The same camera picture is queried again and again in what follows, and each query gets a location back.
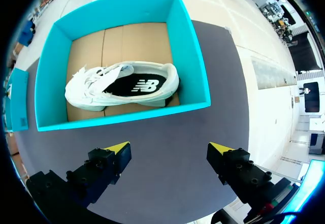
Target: floor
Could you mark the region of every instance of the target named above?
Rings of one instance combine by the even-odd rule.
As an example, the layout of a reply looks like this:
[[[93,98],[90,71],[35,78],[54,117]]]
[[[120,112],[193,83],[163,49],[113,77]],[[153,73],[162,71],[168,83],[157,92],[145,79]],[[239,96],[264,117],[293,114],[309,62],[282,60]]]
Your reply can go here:
[[[94,0],[54,0],[38,20],[32,43],[19,53],[16,67],[26,70],[39,58],[53,22],[91,1]],[[291,99],[299,91],[296,85],[259,89],[253,61],[281,70],[292,78],[296,74],[288,48],[280,42],[252,0],[183,1],[192,20],[223,26],[231,32],[246,80],[250,128],[248,151],[256,164],[271,169],[298,123],[299,109],[296,105],[292,108]],[[197,223],[209,223],[209,218]]]

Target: black insole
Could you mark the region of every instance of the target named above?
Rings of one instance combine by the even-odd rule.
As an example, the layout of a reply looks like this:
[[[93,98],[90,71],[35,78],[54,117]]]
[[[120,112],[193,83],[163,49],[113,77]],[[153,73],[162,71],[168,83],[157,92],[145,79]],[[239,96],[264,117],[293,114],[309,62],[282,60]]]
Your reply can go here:
[[[165,81],[161,75],[133,73],[116,79],[104,92],[123,97],[146,95],[158,91]]]

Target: gray table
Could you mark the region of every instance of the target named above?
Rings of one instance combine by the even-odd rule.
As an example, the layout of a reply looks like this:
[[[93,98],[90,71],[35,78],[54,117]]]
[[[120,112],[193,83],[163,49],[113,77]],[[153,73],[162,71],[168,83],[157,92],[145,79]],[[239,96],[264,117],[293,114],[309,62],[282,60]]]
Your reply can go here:
[[[209,141],[248,148],[248,101],[238,53],[229,31],[193,21],[211,92],[209,108],[84,129],[38,132],[34,87],[38,62],[29,69],[29,130],[15,133],[27,172],[50,169],[65,179],[87,152],[130,141],[132,160],[118,183],[88,209],[121,223],[186,223],[235,199],[206,160]]]

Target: cyan box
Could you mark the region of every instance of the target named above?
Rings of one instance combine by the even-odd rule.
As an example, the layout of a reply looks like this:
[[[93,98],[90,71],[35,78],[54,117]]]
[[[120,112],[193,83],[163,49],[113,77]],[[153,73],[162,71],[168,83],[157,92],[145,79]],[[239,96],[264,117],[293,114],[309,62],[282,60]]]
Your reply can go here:
[[[72,41],[99,30],[145,22],[167,23],[173,64],[181,79],[180,105],[68,122],[64,92]],[[57,20],[46,39],[35,85],[35,116],[39,131],[134,121],[210,105],[201,49],[182,0],[97,0]]]
[[[28,72],[15,68],[8,80],[6,91],[11,87],[10,98],[4,97],[6,126],[9,132],[28,129],[27,120]]]

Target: white sneaker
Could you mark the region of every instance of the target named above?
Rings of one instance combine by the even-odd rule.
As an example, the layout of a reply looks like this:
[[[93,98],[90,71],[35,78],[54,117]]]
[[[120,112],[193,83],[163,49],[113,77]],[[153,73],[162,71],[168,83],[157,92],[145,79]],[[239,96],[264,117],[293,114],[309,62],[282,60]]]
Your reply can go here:
[[[125,61],[107,68],[81,68],[66,85],[67,101],[80,109],[138,103],[164,107],[179,85],[174,65]]]

